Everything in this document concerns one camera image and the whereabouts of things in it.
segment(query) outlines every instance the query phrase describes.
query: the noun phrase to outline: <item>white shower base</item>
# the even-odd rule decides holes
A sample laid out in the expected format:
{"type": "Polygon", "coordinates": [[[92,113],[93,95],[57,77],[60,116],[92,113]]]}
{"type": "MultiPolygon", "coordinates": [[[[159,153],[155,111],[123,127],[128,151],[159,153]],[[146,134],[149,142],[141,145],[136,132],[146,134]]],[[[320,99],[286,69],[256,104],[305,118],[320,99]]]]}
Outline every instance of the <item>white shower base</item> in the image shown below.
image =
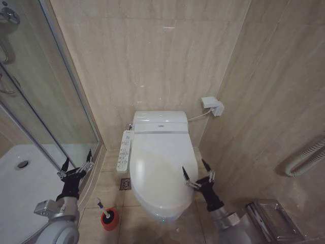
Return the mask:
{"type": "MultiPolygon", "coordinates": [[[[43,145],[58,162],[65,157],[55,145],[43,145]]],[[[89,147],[85,144],[65,145],[67,153],[80,166],[89,147]]],[[[56,199],[63,182],[57,170],[34,145],[17,145],[0,159],[0,242],[22,243],[47,223],[47,218],[34,214],[37,203],[56,199]],[[29,165],[21,170],[15,166],[24,160],[29,165]]]]}

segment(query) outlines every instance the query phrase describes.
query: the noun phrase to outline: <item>power cord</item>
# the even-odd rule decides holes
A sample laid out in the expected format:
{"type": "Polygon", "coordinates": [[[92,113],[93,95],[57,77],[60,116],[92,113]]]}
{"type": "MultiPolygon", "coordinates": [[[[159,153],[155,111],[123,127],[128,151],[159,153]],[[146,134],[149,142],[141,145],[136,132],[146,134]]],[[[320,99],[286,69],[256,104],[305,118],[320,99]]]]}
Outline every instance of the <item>power cord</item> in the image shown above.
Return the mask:
{"type": "Polygon", "coordinates": [[[196,117],[193,117],[193,118],[189,118],[187,121],[191,121],[193,119],[196,119],[196,118],[199,118],[199,117],[202,117],[204,115],[207,115],[208,113],[210,113],[211,111],[213,111],[215,108],[210,108],[208,112],[204,113],[204,114],[201,114],[199,116],[196,116],[196,117]]]}

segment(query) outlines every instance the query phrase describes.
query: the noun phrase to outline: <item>white toilet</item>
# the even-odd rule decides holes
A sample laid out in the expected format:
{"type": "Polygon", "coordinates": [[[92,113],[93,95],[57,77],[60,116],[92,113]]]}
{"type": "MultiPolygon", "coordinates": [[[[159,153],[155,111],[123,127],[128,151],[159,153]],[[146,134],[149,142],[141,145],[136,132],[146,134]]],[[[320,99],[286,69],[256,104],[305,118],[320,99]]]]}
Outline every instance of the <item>white toilet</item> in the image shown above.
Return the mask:
{"type": "Polygon", "coordinates": [[[182,166],[191,180],[198,164],[183,111],[137,111],[129,163],[132,190],[155,220],[176,220],[192,202],[182,166]]]}

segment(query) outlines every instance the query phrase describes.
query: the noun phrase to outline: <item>metal frame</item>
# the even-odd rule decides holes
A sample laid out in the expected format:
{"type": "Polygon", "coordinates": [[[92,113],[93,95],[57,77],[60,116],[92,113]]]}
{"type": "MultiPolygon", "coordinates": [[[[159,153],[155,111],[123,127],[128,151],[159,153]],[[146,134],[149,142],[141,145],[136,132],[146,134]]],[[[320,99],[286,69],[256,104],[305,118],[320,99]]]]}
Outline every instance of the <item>metal frame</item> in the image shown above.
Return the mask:
{"type": "Polygon", "coordinates": [[[79,80],[78,73],[76,71],[74,63],[73,63],[72,58],[70,56],[68,47],[67,47],[67,45],[66,45],[66,43],[64,41],[64,37],[63,37],[62,32],[60,30],[59,24],[58,24],[58,22],[56,20],[54,11],[52,9],[52,5],[51,5],[49,0],[39,0],[39,3],[40,3],[40,5],[41,5],[41,7],[43,9],[44,15],[45,15],[45,17],[47,19],[47,22],[49,24],[49,27],[50,27],[50,29],[52,31],[54,40],[55,40],[55,42],[57,44],[57,47],[59,49],[59,52],[60,52],[61,57],[63,59],[63,62],[65,64],[66,68],[67,68],[69,76],[71,77],[73,85],[74,85],[74,87],[76,89],[79,100],[80,100],[80,102],[82,104],[82,107],[83,107],[85,113],[86,113],[86,116],[87,116],[88,121],[89,121],[89,123],[91,125],[91,128],[92,128],[92,130],[93,130],[93,132],[95,134],[95,137],[96,137],[96,139],[98,141],[96,149],[93,152],[93,155],[94,155],[94,158],[95,158],[97,156],[97,154],[99,153],[99,149],[100,149],[101,145],[103,144],[103,139],[100,136],[98,127],[94,123],[94,117],[91,114],[90,106],[86,102],[87,97],[86,97],[83,89],[81,88],[82,84],[81,84],[81,82],[79,80]]]}

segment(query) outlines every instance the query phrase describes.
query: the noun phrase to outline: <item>shower drain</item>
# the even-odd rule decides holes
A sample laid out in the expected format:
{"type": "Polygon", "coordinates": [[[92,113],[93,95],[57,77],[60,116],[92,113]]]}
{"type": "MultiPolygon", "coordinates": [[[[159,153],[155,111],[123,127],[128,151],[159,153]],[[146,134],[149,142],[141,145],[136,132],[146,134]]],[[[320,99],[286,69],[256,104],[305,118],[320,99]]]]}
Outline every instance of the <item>shower drain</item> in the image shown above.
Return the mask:
{"type": "Polygon", "coordinates": [[[15,166],[15,170],[21,170],[23,168],[26,168],[26,166],[29,164],[29,161],[28,160],[24,160],[22,162],[20,162],[19,164],[17,164],[15,166]]]}
{"type": "Polygon", "coordinates": [[[120,191],[123,191],[123,190],[131,190],[131,179],[130,178],[121,179],[120,191]]]}

